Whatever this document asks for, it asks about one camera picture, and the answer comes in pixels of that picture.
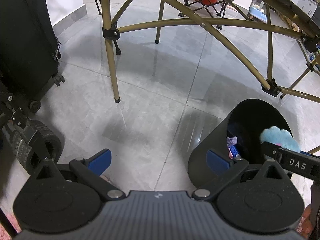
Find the tiled floor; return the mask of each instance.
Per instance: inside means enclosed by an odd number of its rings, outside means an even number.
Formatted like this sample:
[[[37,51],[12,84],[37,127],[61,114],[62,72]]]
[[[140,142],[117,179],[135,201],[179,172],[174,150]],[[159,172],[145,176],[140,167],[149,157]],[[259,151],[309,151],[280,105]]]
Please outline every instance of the tiled floor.
[[[112,15],[125,0],[111,0]],[[101,35],[102,21],[94,0],[84,0],[88,15],[59,35],[60,71],[66,82],[53,86],[35,118],[55,130],[64,144],[60,163],[111,149],[113,160],[105,175],[129,190],[194,189],[186,165],[192,149],[240,101],[260,98],[275,106],[289,123],[302,150],[320,144],[320,104],[286,96],[280,101],[262,92],[258,81],[225,47],[199,26],[173,26],[121,34],[116,56],[121,103],[115,104]],[[157,20],[159,0],[134,0],[118,26]],[[178,11],[165,5],[164,18]],[[231,9],[226,17],[241,18]],[[272,23],[283,26],[276,15]],[[221,31],[266,75],[267,33],[225,26]],[[289,86],[304,70],[296,41],[273,34],[274,77]],[[320,77],[309,73],[298,90],[320,95]],[[3,197],[12,202],[28,178],[6,144],[0,155]],[[310,181],[293,181],[306,204]]]

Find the silver screw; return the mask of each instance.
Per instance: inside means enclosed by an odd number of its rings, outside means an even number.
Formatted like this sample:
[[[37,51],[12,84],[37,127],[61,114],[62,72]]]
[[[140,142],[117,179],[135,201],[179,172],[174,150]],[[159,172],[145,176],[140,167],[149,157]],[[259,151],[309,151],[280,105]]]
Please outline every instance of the silver screw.
[[[111,198],[120,198],[123,195],[123,192],[118,189],[112,189],[108,191],[107,195]]]
[[[207,189],[197,189],[195,191],[195,195],[197,197],[208,197],[210,195],[210,191]]]

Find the tile grout line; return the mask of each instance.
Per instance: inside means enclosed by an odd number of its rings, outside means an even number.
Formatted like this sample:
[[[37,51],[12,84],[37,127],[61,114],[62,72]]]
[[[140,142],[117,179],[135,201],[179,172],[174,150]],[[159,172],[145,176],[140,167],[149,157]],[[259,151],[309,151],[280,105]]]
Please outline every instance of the tile grout line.
[[[97,71],[94,71],[94,70],[91,70],[91,69],[87,69],[87,68],[84,68],[84,67],[81,67],[81,66],[72,64],[72,63],[68,63],[68,62],[62,61],[62,60],[59,60],[59,61],[61,61],[61,62],[63,62],[63,63],[66,63],[66,64],[69,64],[69,65],[72,65],[72,66],[75,66],[75,67],[78,67],[78,68],[81,68],[81,69],[84,69],[84,70],[88,70],[88,71],[90,71],[90,72],[99,74],[99,75],[101,75],[101,76],[110,78],[110,76],[105,75],[105,74],[101,74],[101,73],[99,73],[99,72],[97,72]],[[143,88],[143,87],[139,87],[139,86],[137,86],[137,85],[128,83],[128,82],[126,82],[126,81],[122,81],[121,79],[117,79],[117,81],[123,82],[123,83],[125,83],[125,84],[131,85],[131,86],[134,86],[134,87],[137,87],[137,88],[140,88],[140,89],[143,89],[143,90],[145,90],[145,91],[151,92],[151,93],[156,94],[156,95],[158,95],[158,96],[161,96],[161,97],[164,97],[164,98],[173,100],[173,101],[175,101],[175,102],[177,102],[177,103],[179,103],[179,104],[181,104],[181,105],[184,105],[182,102],[179,102],[179,101],[176,100],[176,99],[172,99],[172,98],[169,98],[169,97],[167,97],[167,96],[164,96],[164,95],[158,94],[158,93],[156,93],[156,92],[150,91],[150,90],[148,90],[148,89],[145,89],[145,88]]]
[[[205,41],[207,40],[207,36],[208,36],[208,34],[206,34],[206,36],[205,36],[205,38],[204,38],[204,43],[203,43],[202,51],[201,51],[201,54],[200,54],[200,57],[199,57],[198,65],[197,65],[197,68],[196,68],[196,72],[195,72],[195,75],[194,75],[194,77],[193,77],[192,84],[191,84],[191,87],[190,87],[190,90],[189,90],[189,94],[188,94],[188,96],[187,96],[186,103],[184,104],[184,108],[183,108],[183,111],[182,111],[182,114],[181,114],[179,123],[178,123],[178,125],[177,125],[177,129],[176,129],[176,131],[175,131],[175,133],[174,133],[174,136],[173,136],[173,139],[172,139],[172,142],[171,142],[171,145],[170,145],[168,154],[167,154],[167,156],[166,156],[166,158],[165,158],[165,160],[164,160],[164,163],[163,163],[163,165],[162,165],[162,169],[161,169],[161,171],[160,171],[160,174],[159,174],[159,177],[158,177],[158,179],[157,179],[156,185],[155,185],[155,187],[153,188],[153,191],[155,191],[155,190],[156,190],[156,187],[158,186],[158,183],[159,183],[159,180],[160,180],[162,171],[163,171],[164,166],[165,166],[165,164],[166,164],[166,162],[167,162],[167,159],[168,159],[168,157],[169,157],[169,154],[170,154],[170,151],[171,151],[171,148],[172,148],[174,139],[176,138],[176,135],[177,135],[177,133],[178,133],[178,129],[179,129],[179,126],[180,126],[180,123],[181,123],[183,114],[184,114],[184,112],[185,112],[186,106],[187,106],[187,101],[188,101],[188,98],[189,98],[189,95],[190,95],[190,92],[191,92],[191,89],[192,89],[192,85],[193,85],[193,82],[195,81],[195,78],[196,78],[196,73],[197,73],[197,70],[198,70],[198,67],[199,67],[199,64],[200,64],[200,60],[201,60],[201,56],[202,56],[202,53],[203,53],[203,50],[204,50]]]

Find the silver rivet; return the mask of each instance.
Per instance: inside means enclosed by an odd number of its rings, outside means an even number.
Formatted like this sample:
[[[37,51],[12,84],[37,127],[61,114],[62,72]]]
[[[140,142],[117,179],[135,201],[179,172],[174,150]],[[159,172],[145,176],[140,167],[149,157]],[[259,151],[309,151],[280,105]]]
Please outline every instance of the silver rivet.
[[[210,195],[210,191],[207,190],[207,189],[202,189],[202,188],[201,189],[197,189],[195,191],[195,195],[197,197],[208,197]]]
[[[111,198],[120,198],[123,195],[123,192],[118,189],[112,189],[108,191],[107,195]]]

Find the black suitcase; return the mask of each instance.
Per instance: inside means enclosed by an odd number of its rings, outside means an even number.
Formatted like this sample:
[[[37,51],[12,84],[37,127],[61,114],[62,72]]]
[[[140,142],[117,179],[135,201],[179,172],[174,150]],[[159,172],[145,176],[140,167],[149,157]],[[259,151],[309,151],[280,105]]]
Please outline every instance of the black suitcase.
[[[0,0],[0,71],[8,89],[32,100],[58,73],[61,57],[45,0]]]

